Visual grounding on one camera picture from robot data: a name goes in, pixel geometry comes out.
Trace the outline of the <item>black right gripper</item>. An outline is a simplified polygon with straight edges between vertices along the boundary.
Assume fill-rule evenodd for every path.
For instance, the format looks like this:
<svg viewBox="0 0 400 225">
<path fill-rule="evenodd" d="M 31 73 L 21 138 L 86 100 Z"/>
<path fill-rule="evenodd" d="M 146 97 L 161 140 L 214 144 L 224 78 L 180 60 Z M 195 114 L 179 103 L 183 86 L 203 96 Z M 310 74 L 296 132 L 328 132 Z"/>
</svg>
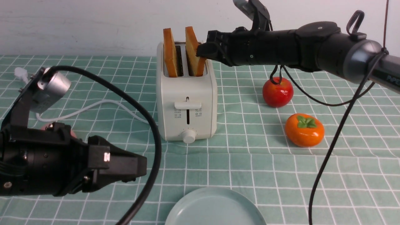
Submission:
<svg viewBox="0 0 400 225">
<path fill-rule="evenodd" d="M 229 67 L 272 65 L 268 50 L 271 30 L 247 30 L 238 27 L 233 32 L 208 31 L 206 43 L 200 44 L 196 56 L 214 60 Z"/>
</svg>

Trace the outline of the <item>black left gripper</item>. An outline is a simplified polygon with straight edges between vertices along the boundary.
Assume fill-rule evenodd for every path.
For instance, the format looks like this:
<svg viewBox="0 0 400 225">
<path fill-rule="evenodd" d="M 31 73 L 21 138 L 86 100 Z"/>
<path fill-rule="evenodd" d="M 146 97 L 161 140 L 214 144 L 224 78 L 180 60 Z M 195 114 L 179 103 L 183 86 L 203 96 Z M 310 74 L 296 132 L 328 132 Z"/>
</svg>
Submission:
<svg viewBox="0 0 400 225">
<path fill-rule="evenodd" d="M 113 181 L 135 181 L 147 174 L 147 158 L 118 147 L 101 136 L 87 142 L 69 125 L 53 123 L 38 130 L 37 193 L 61 197 L 98 191 Z"/>
</svg>

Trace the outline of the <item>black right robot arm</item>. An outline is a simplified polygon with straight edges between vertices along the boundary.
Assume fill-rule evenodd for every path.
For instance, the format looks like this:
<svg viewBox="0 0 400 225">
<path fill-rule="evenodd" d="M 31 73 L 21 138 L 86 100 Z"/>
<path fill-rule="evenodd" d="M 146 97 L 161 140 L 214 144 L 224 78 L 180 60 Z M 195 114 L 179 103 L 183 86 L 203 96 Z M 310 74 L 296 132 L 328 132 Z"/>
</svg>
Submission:
<svg viewBox="0 0 400 225">
<path fill-rule="evenodd" d="M 380 43 L 365 34 L 356 39 L 342 33 L 334 22 L 314 22 L 296 30 L 210 30 L 196 53 L 229 67 L 285 65 L 309 73 L 324 70 L 355 84 L 376 63 L 369 80 L 399 93 L 399 57 L 385 55 L 378 60 L 382 50 Z"/>
</svg>

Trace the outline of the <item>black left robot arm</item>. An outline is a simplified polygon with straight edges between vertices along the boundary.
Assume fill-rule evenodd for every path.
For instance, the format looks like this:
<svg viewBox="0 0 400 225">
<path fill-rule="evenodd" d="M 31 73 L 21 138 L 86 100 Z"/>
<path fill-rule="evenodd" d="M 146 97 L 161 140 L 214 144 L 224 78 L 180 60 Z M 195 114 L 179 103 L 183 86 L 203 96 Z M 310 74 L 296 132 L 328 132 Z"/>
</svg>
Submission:
<svg viewBox="0 0 400 225">
<path fill-rule="evenodd" d="M 1 196 L 92 193 L 135 181 L 146 169 L 146 157 L 97 135 L 84 142 L 63 123 L 48 130 L 7 125 L 1 131 Z"/>
</svg>

